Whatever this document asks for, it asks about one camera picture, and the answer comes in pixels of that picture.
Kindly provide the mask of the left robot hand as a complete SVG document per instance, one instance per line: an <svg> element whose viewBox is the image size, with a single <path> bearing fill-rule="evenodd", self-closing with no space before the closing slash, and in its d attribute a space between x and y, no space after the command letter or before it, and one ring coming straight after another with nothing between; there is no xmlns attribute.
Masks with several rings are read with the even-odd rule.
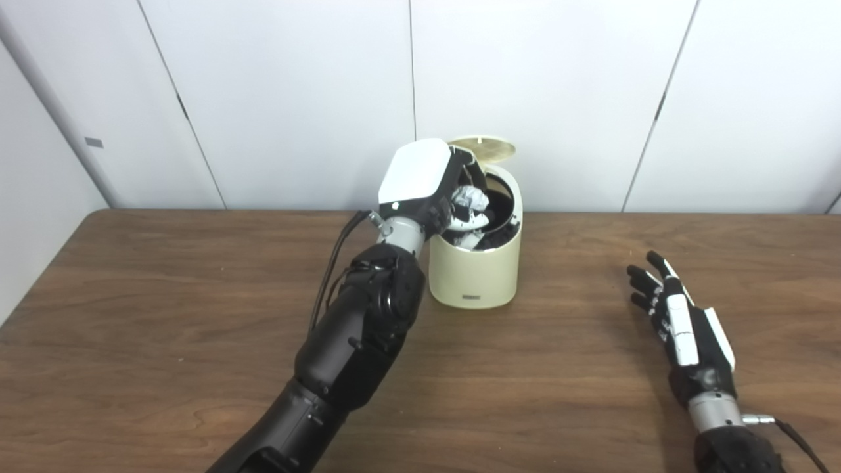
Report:
<svg viewBox="0 0 841 473"><path fill-rule="evenodd" d="M434 235L483 231L492 219L475 153L422 139L394 154L378 191L379 242L414 256Z"/></svg>

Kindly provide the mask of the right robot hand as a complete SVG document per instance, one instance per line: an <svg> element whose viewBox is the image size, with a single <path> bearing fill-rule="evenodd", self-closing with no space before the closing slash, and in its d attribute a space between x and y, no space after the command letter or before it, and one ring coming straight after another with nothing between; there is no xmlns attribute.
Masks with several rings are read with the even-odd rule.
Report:
<svg viewBox="0 0 841 473"><path fill-rule="evenodd" d="M646 261L658 275L629 265L627 275L634 290L630 300L643 310L664 345L670 363L669 386L676 401L685 408L705 393L736 400L733 348L714 309L694 303L675 269L658 252L648 251Z"/></svg>

